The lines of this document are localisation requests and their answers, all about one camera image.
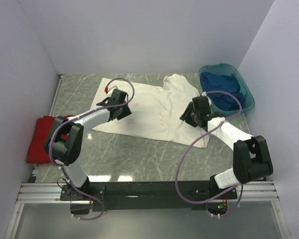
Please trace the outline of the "black base beam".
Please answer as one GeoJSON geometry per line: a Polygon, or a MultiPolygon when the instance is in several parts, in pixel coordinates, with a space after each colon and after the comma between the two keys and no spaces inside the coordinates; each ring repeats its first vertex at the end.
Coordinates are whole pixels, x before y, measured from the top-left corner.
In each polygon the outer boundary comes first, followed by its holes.
{"type": "MultiPolygon", "coordinates": [[[[179,181],[178,188],[191,201],[204,201],[224,191],[210,181],[179,181]]],[[[173,181],[91,182],[86,193],[102,201],[106,210],[206,209],[182,200],[173,181]]]]}

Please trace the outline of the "blue t shirt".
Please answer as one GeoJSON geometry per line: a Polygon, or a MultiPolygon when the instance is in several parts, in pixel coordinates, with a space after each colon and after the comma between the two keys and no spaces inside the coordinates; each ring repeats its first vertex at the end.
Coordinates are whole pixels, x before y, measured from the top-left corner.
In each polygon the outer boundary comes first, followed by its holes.
{"type": "MultiPolygon", "coordinates": [[[[210,72],[200,74],[200,83],[203,91],[222,91],[233,95],[241,104],[245,106],[245,97],[241,92],[241,86],[235,76],[218,75],[210,72]]],[[[209,95],[217,108],[223,111],[236,111],[239,109],[238,103],[229,95],[223,93],[213,93],[209,95]]]]}

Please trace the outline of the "white t shirt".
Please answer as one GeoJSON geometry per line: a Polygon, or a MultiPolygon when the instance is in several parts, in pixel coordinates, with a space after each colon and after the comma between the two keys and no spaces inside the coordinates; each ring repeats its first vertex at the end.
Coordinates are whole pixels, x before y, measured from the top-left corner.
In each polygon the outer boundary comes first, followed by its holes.
{"type": "Polygon", "coordinates": [[[124,81],[109,82],[103,78],[94,96],[92,106],[103,100],[106,86],[116,85],[134,98],[128,104],[132,114],[121,119],[101,124],[95,131],[122,134],[146,139],[190,145],[205,133],[179,118],[192,98],[200,95],[184,76],[173,74],[164,78],[163,86],[141,83],[128,84],[124,81]]]}

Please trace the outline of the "red folded t shirt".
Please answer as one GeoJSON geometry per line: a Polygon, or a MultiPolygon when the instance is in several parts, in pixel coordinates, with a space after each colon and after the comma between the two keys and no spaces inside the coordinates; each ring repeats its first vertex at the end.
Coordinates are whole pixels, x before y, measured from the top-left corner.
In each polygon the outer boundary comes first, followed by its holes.
{"type": "Polygon", "coordinates": [[[49,136],[50,129],[53,125],[55,117],[43,116],[36,122],[34,134],[28,148],[27,163],[33,164],[50,164],[48,153],[45,151],[44,145],[49,136]]]}

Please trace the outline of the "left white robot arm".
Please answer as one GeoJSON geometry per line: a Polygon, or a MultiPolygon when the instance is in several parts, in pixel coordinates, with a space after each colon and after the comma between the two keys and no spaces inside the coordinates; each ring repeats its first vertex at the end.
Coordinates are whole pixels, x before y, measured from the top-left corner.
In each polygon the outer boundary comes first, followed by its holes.
{"type": "Polygon", "coordinates": [[[128,93],[114,89],[110,96],[96,104],[95,108],[74,117],[56,117],[44,145],[52,164],[58,166],[72,194],[84,200],[90,193],[90,180],[78,158],[83,138],[91,129],[113,120],[121,120],[131,114],[128,93]]]}

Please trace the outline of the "aluminium frame rail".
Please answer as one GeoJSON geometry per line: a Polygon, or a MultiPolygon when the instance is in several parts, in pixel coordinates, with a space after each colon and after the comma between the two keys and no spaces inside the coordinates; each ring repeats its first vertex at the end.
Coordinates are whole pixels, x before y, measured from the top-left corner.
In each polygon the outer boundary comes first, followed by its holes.
{"type": "MultiPolygon", "coordinates": [[[[92,181],[170,181],[184,145],[92,131],[81,163],[92,181]]],[[[190,209],[117,210],[93,221],[70,216],[59,200],[61,171],[37,165],[22,184],[8,239],[286,239],[289,237],[272,181],[244,186],[240,206],[221,219],[190,209]]]]}

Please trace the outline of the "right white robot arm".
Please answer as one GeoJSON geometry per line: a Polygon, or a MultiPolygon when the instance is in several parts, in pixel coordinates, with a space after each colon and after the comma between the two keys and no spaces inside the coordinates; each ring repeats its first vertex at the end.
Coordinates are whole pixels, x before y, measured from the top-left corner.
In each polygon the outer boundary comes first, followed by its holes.
{"type": "Polygon", "coordinates": [[[212,113],[206,96],[194,97],[180,119],[190,126],[211,132],[233,151],[232,167],[210,177],[211,197],[219,199],[231,186],[256,181],[274,172],[265,138],[245,133],[221,114],[212,113]]]}

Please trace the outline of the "teal plastic basket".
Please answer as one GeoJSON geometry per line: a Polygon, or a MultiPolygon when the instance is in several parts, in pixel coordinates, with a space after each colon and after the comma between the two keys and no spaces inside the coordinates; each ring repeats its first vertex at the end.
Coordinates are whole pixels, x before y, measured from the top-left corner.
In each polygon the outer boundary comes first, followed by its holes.
{"type": "Polygon", "coordinates": [[[214,111],[231,116],[239,111],[240,102],[241,113],[251,110],[255,105],[255,100],[245,84],[237,69],[229,64],[206,65],[198,71],[200,84],[204,92],[211,99],[211,107],[214,111]]]}

